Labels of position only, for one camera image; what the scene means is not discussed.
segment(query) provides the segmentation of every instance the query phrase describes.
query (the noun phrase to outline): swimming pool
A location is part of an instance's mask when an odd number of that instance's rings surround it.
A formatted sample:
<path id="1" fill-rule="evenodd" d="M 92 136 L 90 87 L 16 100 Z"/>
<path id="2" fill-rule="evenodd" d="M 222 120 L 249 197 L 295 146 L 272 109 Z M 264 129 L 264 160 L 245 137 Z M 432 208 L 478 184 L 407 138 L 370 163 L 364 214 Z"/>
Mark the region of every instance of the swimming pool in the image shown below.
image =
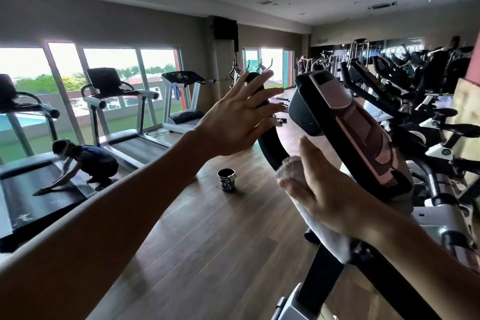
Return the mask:
<path id="1" fill-rule="evenodd" d="M 35 124 L 45 123 L 45 117 L 39 114 L 27 114 L 22 112 L 15 113 L 18 122 L 22 127 L 34 126 Z M 0 114 L 0 132 L 11 130 L 12 126 L 7 115 Z"/>

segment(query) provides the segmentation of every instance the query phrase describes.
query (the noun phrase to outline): air conditioner vent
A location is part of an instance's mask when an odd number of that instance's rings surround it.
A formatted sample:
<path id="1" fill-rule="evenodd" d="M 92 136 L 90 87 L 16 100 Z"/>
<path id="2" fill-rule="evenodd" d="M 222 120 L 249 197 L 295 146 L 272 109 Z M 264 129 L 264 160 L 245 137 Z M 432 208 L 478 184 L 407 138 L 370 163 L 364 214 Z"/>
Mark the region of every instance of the air conditioner vent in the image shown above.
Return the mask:
<path id="1" fill-rule="evenodd" d="M 275 0 L 262 0 L 262 1 L 259 1 L 258 3 L 263 6 L 267 6 L 269 4 L 277 4 Z"/>
<path id="2" fill-rule="evenodd" d="M 371 5 L 369 6 L 369 10 L 376 10 L 376 9 L 383 9 L 383 8 L 389 8 L 389 7 L 394 7 L 397 5 L 396 1 L 392 2 L 384 2 L 382 4 L 376 4 L 376 5 Z"/>

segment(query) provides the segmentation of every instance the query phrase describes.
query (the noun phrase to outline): hand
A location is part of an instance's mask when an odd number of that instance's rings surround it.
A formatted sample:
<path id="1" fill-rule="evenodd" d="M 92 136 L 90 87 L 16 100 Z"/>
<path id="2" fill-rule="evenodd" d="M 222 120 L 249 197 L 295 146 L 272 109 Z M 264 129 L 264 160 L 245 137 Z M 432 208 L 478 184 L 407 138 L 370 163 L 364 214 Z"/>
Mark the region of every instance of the hand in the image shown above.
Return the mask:
<path id="1" fill-rule="evenodd" d="M 307 137 L 300 140 L 305 179 L 315 196 L 297 181 L 282 179 L 279 185 L 333 231 L 369 242 L 391 227 L 398 214 L 335 168 Z"/>
<path id="2" fill-rule="evenodd" d="M 40 196 L 40 195 L 45 195 L 48 194 L 49 192 L 52 191 L 52 188 L 50 186 L 45 186 L 39 189 L 38 191 L 35 191 L 32 196 Z"/>
<path id="3" fill-rule="evenodd" d="M 244 71 L 238 77 L 231 90 L 207 112 L 195 129 L 202 141 L 211 147 L 211 157 L 229 156 L 251 147 L 275 126 L 272 115 L 286 111 L 282 104 L 273 103 L 257 108 L 265 100 L 283 93 L 282 87 L 267 88 L 251 96 L 273 76 L 273 71 L 257 76 L 245 86 L 248 75 L 249 72 Z"/>

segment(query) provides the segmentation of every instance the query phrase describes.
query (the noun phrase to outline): black pants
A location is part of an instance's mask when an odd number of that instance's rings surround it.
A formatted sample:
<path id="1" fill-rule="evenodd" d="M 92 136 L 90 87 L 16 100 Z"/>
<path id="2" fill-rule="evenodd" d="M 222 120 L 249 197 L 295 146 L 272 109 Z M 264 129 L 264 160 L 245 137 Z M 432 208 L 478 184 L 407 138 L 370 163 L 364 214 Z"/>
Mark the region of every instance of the black pants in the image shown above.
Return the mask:
<path id="1" fill-rule="evenodd" d="M 81 170 L 97 182 L 107 181 L 118 172 L 119 164 L 117 161 L 111 163 L 87 163 L 83 164 Z"/>

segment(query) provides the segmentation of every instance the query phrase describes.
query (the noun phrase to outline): person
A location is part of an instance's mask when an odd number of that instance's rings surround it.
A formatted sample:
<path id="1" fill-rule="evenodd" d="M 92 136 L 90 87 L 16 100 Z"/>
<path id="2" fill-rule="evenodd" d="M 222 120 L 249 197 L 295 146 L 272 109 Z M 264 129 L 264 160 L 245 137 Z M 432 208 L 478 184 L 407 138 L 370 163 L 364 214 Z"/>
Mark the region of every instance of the person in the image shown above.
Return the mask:
<path id="1" fill-rule="evenodd" d="M 273 73 L 268 71 L 245 85 L 247 76 L 244 72 L 196 129 L 185 133 L 162 157 L 87 200 L 2 263 L 3 317 L 85 319 L 207 160 L 251 147 L 275 126 L 272 115 L 285 107 L 258 106 L 283 88 L 251 96 Z M 478 318 L 480 280 L 476 275 L 419 226 L 340 173 L 306 139 L 300 148 L 314 196 L 292 180 L 280 181 L 291 197 L 331 229 L 376 246 L 443 320 Z M 162 195 L 152 195 L 162 183 Z"/>
<path id="2" fill-rule="evenodd" d="M 306 56 L 301 56 L 300 59 L 297 61 L 297 74 L 301 75 L 304 74 L 307 71 L 307 57 Z"/>
<path id="3" fill-rule="evenodd" d="M 111 177 L 115 176 L 119 169 L 117 160 L 105 148 L 88 144 L 75 144 L 68 138 L 54 141 L 52 152 L 65 159 L 60 177 L 52 184 L 34 192 L 33 196 L 47 194 L 54 188 L 66 184 L 80 170 L 91 176 L 87 183 L 99 183 L 97 189 L 104 189 L 112 183 Z M 73 160 L 76 161 L 76 164 L 68 172 Z"/>

